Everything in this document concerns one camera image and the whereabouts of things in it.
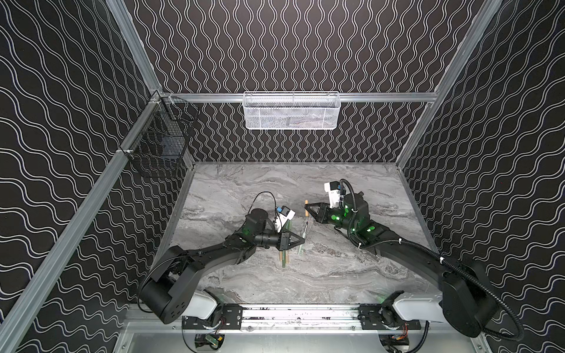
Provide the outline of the light green marker pen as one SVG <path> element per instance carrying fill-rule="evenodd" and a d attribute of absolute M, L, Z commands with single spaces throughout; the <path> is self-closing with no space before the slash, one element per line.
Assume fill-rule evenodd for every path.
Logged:
<path fill-rule="evenodd" d="M 304 226 L 303 226 L 303 230 L 301 232 L 301 238 L 303 239 L 303 243 L 300 244 L 300 246 L 299 246 L 299 249 L 298 249 L 298 252 L 297 252 L 298 255 L 301 255 L 303 253 L 305 240 L 307 238 L 308 225 L 309 225 L 309 221 L 306 221 Z"/>

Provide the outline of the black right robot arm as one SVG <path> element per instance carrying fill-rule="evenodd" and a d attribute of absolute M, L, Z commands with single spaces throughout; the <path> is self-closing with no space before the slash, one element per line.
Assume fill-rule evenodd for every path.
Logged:
<path fill-rule="evenodd" d="M 485 332 L 500 309 L 484 266 L 440 255 L 399 236 L 371 219 L 362 193 L 347 194 L 335 207 L 318 202 L 306 204 L 305 209 L 316 222 L 345 230 L 344 237 L 357 248 L 393 260 L 437 287 L 442 315 L 461 334 L 475 338 Z"/>

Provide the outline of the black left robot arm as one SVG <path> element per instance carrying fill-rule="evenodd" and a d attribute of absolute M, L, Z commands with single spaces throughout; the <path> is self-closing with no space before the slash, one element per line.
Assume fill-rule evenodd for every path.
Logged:
<path fill-rule="evenodd" d="M 189 313 L 207 319 L 217 304 L 212 298 L 196 294 L 200 280 L 210 272 L 243 263 L 258 247 L 275 247 L 281 252 L 304 244 L 303 237 L 284 227 L 294 216 L 295 212 L 286 206 L 275 209 L 274 219 L 266 210 L 255 208 L 220 244 L 190 250 L 170 247 L 140 285 L 138 302 L 165 324 Z M 201 306 L 207 300 L 209 306 Z"/>

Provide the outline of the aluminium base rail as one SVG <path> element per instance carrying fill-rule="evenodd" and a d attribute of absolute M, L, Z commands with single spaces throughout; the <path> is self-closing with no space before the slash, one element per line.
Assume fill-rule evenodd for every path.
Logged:
<path fill-rule="evenodd" d="M 241 334 L 328 333 L 396 334 L 377 318 L 376 304 L 226 304 L 221 322 L 211 326 L 201 319 L 183 317 L 170 324 L 140 310 L 126 317 L 124 333 L 221 332 Z"/>

